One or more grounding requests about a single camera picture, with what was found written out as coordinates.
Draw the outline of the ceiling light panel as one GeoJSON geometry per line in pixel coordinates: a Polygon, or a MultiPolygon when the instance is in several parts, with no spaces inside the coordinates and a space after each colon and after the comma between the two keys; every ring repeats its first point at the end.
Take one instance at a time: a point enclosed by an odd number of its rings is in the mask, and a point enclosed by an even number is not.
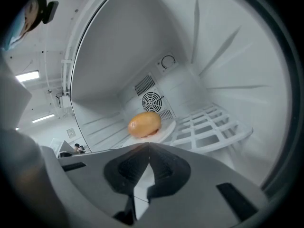
{"type": "Polygon", "coordinates": [[[29,80],[34,80],[39,78],[39,71],[31,71],[23,74],[16,75],[16,78],[19,82],[26,82],[29,80]]]}
{"type": "Polygon", "coordinates": [[[55,116],[54,114],[49,114],[49,115],[43,116],[43,117],[41,117],[41,118],[39,118],[39,119],[33,120],[32,123],[35,124],[35,123],[44,121],[44,120],[46,120],[46,119],[52,118],[52,117],[54,117],[54,116],[55,116]]]}

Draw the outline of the orange bread bun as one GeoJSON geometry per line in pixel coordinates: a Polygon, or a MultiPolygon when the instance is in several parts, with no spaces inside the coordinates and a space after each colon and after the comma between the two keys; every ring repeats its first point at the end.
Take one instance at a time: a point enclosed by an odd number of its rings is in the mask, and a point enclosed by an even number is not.
{"type": "Polygon", "coordinates": [[[161,117],[155,112],[144,112],[134,116],[128,124],[128,132],[135,138],[154,135],[161,128],[161,117]]]}

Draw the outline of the white round plate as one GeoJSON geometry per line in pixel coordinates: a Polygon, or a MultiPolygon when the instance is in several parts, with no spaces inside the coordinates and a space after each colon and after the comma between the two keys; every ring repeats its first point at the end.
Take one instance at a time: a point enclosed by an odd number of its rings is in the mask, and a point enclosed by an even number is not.
{"type": "Polygon", "coordinates": [[[157,131],[154,135],[149,135],[142,138],[135,138],[131,136],[123,145],[122,147],[130,146],[133,144],[138,143],[145,143],[145,142],[153,142],[153,143],[162,143],[166,140],[174,131],[176,127],[176,121],[173,119],[164,120],[162,122],[161,128],[157,131]]]}

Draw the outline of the black microwave oven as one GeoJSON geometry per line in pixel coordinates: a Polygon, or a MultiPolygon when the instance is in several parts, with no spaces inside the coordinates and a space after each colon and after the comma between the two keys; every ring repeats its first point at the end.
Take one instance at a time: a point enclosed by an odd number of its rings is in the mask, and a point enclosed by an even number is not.
{"type": "Polygon", "coordinates": [[[253,128],[203,155],[272,197],[293,186],[304,151],[304,71],[271,0],[95,0],[74,51],[71,103],[90,150],[122,148],[128,123],[210,104],[253,128]],[[179,65],[162,75],[155,63],[179,65]]]}

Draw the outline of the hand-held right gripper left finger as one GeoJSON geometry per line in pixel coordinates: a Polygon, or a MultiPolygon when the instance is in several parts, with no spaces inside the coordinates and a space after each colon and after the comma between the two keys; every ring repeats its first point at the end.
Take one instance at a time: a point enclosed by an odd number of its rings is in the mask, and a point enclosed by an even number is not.
{"type": "Polygon", "coordinates": [[[117,169],[106,168],[111,160],[142,150],[147,150],[145,144],[57,158],[51,148],[41,147],[48,177],[65,210],[66,227],[150,228],[148,214],[131,225],[117,219],[128,211],[130,199],[116,192],[110,183],[117,169]]]}

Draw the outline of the light blue face mask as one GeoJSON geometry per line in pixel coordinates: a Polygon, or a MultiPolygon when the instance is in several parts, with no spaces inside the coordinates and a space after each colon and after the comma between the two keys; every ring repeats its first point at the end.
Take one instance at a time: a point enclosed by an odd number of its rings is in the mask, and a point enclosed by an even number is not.
{"type": "Polygon", "coordinates": [[[17,44],[22,40],[22,29],[25,25],[25,17],[22,14],[19,14],[14,21],[12,22],[10,28],[5,34],[0,48],[4,51],[13,49],[17,44]]]}

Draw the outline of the white wall thermostat dial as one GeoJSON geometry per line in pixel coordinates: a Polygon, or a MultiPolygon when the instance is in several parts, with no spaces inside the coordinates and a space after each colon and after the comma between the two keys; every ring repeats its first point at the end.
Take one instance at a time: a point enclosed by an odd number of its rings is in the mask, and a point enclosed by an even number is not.
{"type": "Polygon", "coordinates": [[[175,56],[172,53],[167,53],[163,55],[156,63],[155,63],[159,72],[164,75],[173,69],[175,69],[179,63],[176,60],[175,56]]]}

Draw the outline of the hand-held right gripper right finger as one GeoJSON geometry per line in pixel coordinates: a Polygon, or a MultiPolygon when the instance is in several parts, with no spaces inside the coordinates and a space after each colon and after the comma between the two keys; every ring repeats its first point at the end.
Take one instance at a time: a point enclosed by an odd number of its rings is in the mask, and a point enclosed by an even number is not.
{"type": "Polygon", "coordinates": [[[211,157],[149,144],[155,184],[141,228],[232,228],[268,204],[254,183],[211,157]]]}

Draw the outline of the white ceiling mounted box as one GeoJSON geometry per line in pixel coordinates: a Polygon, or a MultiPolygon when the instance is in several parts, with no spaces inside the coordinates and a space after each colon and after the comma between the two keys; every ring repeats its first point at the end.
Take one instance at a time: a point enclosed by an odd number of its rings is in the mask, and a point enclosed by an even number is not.
{"type": "Polygon", "coordinates": [[[57,93],[56,98],[58,100],[58,104],[60,108],[69,108],[71,107],[71,100],[69,94],[57,93]]]}

